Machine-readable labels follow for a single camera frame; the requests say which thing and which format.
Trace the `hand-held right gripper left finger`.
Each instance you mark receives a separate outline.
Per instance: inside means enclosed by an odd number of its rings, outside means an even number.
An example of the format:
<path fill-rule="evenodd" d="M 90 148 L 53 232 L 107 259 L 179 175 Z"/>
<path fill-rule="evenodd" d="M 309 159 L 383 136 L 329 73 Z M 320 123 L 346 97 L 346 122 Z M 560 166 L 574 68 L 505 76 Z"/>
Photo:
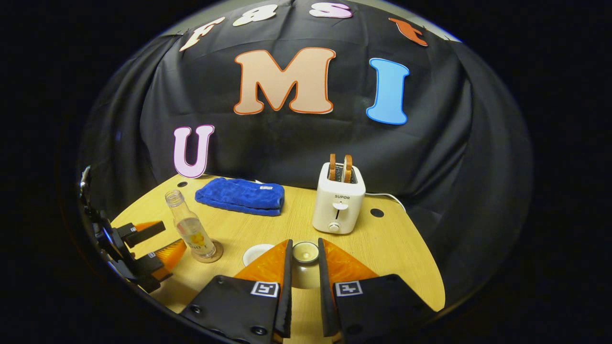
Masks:
<path fill-rule="evenodd" d="M 281 344 L 291 336 L 292 240 L 233 277 L 215 276 L 181 316 L 232 344 Z"/>

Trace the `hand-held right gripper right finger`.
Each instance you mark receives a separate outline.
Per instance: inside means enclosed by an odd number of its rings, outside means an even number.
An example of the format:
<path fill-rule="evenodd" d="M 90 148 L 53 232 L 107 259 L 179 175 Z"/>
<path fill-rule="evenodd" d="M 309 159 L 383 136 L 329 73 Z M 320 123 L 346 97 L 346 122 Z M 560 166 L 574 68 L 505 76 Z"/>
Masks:
<path fill-rule="evenodd" d="M 397 274 L 380 276 L 319 238 L 323 334 L 335 344 L 406 344 L 435 315 Z"/>

